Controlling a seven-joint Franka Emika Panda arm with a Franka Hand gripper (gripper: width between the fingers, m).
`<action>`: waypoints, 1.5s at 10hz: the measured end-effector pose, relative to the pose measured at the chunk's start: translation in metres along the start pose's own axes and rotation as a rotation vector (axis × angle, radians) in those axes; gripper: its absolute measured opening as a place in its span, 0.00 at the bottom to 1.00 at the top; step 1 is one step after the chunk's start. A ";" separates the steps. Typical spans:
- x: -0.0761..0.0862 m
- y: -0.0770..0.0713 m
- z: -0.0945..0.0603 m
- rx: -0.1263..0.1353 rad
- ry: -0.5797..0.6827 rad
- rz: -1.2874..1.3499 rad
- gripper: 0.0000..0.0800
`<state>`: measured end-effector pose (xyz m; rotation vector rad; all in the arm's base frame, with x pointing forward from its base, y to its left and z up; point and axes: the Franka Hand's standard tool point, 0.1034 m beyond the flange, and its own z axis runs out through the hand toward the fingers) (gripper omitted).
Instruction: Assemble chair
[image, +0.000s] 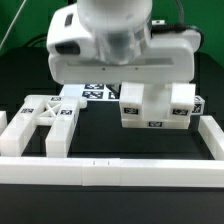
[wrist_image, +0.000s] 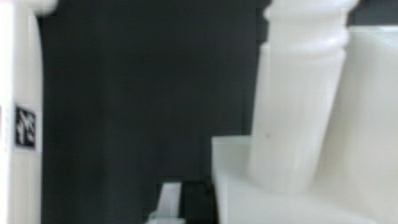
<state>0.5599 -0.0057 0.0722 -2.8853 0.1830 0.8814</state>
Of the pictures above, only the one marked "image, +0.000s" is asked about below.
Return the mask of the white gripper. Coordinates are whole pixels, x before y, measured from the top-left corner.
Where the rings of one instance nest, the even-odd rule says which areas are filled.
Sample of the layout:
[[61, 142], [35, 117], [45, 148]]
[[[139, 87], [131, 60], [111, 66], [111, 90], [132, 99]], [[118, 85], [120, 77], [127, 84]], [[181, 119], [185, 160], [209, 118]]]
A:
[[196, 27], [154, 25], [150, 3], [75, 3], [47, 34], [49, 68], [64, 84], [188, 83], [202, 45]]

